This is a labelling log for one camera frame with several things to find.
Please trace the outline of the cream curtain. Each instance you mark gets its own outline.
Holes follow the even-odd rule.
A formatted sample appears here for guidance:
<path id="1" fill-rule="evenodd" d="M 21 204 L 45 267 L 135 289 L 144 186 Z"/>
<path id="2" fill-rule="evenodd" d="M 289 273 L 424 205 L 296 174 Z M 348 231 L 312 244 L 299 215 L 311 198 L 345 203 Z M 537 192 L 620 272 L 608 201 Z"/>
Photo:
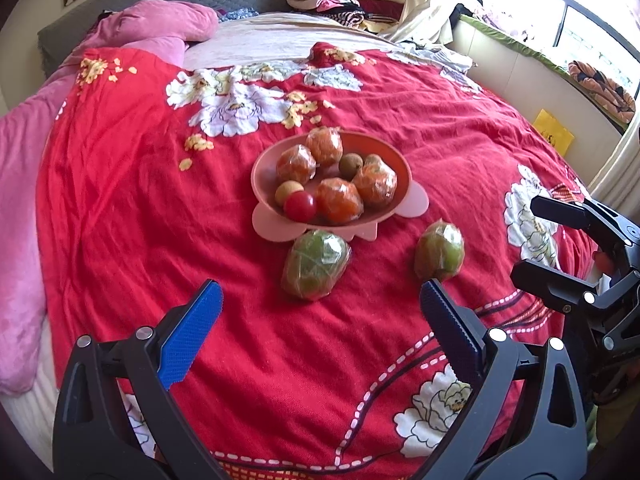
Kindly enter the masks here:
<path id="1" fill-rule="evenodd" d="M 384 30 L 388 41 L 416 44 L 450 44 L 454 33 L 450 15 L 461 0 L 405 0 L 399 22 Z"/>

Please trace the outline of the yellow paper note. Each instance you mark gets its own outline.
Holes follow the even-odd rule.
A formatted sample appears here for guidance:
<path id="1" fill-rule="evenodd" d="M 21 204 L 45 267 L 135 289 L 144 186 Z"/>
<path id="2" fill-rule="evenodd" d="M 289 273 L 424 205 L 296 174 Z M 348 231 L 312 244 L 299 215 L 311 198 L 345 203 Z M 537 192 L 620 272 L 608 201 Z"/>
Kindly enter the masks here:
<path id="1" fill-rule="evenodd" d="M 575 140 L 574 134 L 544 108 L 535 118 L 533 127 L 561 156 L 567 154 Z"/>

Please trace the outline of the green fruit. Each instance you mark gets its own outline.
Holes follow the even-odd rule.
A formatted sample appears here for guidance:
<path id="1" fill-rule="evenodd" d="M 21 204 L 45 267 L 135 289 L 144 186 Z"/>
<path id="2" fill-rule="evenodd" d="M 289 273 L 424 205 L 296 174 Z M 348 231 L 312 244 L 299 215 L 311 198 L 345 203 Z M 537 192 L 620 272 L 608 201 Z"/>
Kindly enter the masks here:
<path id="1" fill-rule="evenodd" d="M 346 240 L 323 230 L 308 231 L 293 244 L 282 272 L 282 287 L 303 300 L 328 296 L 352 255 Z"/>

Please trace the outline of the beige bed sheet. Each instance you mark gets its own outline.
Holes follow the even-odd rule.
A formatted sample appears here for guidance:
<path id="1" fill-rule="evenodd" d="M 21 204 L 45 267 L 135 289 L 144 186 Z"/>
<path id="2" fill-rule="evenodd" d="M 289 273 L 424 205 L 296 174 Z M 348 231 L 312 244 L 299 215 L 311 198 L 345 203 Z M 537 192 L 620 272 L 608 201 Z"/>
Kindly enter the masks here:
<path id="1" fill-rule="evenodd" d="M 221 23 L 214 36 L 186 50 L 182 66 L 188 70 L 239 65 L 269 60 L 306 58 L 324 42 L 344 51 L 400 52 L 413 61 L 433 61 L 465 74 L 472 58 L 439 44 L 419 48 L 412 42 L 391 42 L 329 18 L 307 14 L 266 13 Z"/>

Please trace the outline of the pink plastic fruit bowl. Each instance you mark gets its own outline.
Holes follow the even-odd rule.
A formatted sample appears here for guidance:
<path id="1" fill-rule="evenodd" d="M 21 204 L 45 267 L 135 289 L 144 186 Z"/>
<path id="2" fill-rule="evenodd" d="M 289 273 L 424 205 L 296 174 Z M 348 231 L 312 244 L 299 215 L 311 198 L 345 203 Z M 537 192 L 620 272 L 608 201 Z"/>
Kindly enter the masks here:
<path id="1" fill-rule="evenodd" d="M 393 216 L 425 214 L 428 197 L 397 148 L 336 127 L 279 141 L 260 154 L 250 173 L 258 200 L 255 232 L 288 242 L 312 230 L 345 240 L 375 240 Z"/>

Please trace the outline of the large brown longan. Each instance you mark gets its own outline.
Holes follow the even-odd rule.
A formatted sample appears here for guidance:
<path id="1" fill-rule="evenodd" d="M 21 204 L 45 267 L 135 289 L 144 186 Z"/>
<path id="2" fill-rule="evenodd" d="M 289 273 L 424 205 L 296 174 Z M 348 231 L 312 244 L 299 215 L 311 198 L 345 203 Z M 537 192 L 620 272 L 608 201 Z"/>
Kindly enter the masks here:
<path id="1" fill-rule="evenodd" d="M 351 181 L 358 171 L 363 166 L 363 159 L 357 153 L 346 153 L 338 163 L 338 171 L 341 178 L 346 181 Z"/>

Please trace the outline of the small orange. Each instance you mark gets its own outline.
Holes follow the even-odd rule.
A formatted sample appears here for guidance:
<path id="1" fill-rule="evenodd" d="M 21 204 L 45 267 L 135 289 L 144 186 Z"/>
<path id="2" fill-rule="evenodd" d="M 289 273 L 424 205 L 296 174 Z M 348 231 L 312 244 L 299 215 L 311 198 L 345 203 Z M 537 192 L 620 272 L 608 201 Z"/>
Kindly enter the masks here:
<path id="1" fill-rule="evenodd" d="M 306 136 L 305 145 L 322 168 L 337 164 L 344 153 L 340 129 L 335 127 L 312 129 Z"/>
<path id="2" fill-rule="evenodd" d="M 295 181 L 307 184 L 316 174 L 317 162 L 309 148 L 304 144 L 295 144 L 285 150 L 276 165 L 276 175 L 280 183 Z"/>

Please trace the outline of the patterned cushion on sill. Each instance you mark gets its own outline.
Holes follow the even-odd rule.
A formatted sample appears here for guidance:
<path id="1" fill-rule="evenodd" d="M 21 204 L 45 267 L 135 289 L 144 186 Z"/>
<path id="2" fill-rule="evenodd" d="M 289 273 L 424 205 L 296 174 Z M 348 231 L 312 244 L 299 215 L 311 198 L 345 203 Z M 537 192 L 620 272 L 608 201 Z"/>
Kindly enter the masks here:
<path id="1" fill-rule="evenodd" d="M 634 97 L 615 80 L 585 62 L 572 61 L 568 73 L 588 96 L 622 125 L 629 125 L 636 114 Z"/>

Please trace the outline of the small brown longan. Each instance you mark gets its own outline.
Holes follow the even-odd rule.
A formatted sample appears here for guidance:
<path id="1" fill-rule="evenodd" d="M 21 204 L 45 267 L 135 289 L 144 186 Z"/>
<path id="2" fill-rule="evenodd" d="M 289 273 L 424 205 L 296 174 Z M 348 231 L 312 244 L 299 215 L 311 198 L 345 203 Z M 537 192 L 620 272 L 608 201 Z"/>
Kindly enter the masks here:
<path id="1" fill-rule="evenodd" d="M 293 193 L 303 191 L 304 189 L 304 186 L 297 181 L 284 181 L 277 187 L 276 192 L 274 193 L 274 200 L 281 208 L 283 208 L 288 196 Z"/>

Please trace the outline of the green pear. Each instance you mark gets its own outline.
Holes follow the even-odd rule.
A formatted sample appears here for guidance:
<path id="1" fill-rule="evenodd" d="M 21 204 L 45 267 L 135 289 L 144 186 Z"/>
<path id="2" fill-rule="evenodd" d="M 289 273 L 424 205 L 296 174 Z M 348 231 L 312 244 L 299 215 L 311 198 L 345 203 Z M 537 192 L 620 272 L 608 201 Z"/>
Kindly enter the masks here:
<path id="1" fill-rule="evenodd" d="M 414 272 L 422 281 L 446 281 L 456 276 L 465 258 L 464 238 L 450 222 L 439 219 L 420 236 L 414 256 Z"/>

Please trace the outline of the red floral blanket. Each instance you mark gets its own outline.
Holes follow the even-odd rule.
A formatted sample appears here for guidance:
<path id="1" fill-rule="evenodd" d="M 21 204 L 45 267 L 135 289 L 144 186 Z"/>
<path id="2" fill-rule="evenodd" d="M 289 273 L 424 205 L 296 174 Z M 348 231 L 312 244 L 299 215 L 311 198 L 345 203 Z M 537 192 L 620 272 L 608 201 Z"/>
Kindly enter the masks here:
<path id="1" fill-rule="evenodd" d="M 253 228 L 250 170 L 318 127 L 393 145 L 430 206 L 353 240 L 332 292 L 306 302 L 281 285 L 288 245 Z M 584 188 L 513 107 L 430 64 L 323 42 L 291 62 L 209 70 L 90 49 L 38 182 L 55 368 L 80 335 L 127 336 L 213 278 L 224 308 L 174 395 L 230 474 L 406 478 L 470 394 L 420 312 L 416 242 L 434 221 L 457 226 L 465 259 L 448 294 L 540 344 L 562 316 L 516 290 L 512 266 L 531 258 L 582 278 L 594 246 L 536 219 L 537 195 L 580 200 Z"/>

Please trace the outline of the red cherry tomato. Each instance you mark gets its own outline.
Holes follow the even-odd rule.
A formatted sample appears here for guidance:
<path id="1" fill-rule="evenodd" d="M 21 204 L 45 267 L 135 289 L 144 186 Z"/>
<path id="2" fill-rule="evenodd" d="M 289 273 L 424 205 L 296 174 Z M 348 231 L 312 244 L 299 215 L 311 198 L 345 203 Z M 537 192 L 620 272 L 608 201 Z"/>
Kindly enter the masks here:
<path id="1" fill-rule="evenodd" d="M 310 223 L 317 214 L 314 196 L 304 190 L 291 193 L 283 205 L 285 217 L 298 223 Z"/>

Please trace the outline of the orange front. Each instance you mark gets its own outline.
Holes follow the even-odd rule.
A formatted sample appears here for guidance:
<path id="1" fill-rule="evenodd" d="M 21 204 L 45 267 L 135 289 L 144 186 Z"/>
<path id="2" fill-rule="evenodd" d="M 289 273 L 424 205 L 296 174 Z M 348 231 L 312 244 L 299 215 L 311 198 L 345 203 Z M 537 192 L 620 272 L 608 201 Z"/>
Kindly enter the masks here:
<path id="1" fill-rule="evenodd" d="M 386 162 L 375 160 L 358 170 L 352 184 L 356 186 L 364 206 L 381 209 L 394 199 L 398 177 Z"/>

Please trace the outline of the pink pillow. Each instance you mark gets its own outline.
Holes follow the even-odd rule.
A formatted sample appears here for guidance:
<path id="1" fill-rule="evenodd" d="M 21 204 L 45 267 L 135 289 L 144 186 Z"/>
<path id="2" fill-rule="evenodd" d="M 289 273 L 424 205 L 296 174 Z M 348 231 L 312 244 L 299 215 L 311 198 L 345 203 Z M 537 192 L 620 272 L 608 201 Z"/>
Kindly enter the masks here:
<path id="1" fill-rule="evenodd" d="M 141 0 L 99 20 L 73 55 L 97 48 L 136 48 L 166 58 L 181 58 L 189 42 L 214 36 L 217 13 L 197 3 Z"/>

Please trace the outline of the pink blanket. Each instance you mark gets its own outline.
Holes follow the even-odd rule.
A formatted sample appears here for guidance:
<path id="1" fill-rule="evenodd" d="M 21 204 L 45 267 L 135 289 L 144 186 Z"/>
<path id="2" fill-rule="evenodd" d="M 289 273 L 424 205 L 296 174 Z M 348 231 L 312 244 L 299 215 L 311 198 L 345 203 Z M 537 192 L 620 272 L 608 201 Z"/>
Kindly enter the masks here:
<path id="1" fill-rule="evenodd" d="M 49 133 L 75 82 L 80 44 L 22 104 L 1 118 L 1 392 L 34 384 L 46 300 L 36 227 L 36 184 Z"/>

